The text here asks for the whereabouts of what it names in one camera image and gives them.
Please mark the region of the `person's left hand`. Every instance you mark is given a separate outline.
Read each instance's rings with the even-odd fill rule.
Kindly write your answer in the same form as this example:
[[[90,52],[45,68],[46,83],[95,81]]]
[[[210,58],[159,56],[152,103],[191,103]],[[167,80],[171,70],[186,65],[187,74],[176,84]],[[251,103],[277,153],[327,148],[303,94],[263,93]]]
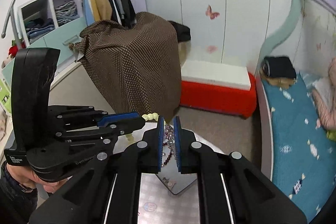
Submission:
[[[43,186],[47,193],[55,193],[68,181],[66,178],[57,182],[45,182],[28,166],[13,166],[7,164],[6,168],[11,177],[22,186],[35,189],[36,184],[39,184]]]

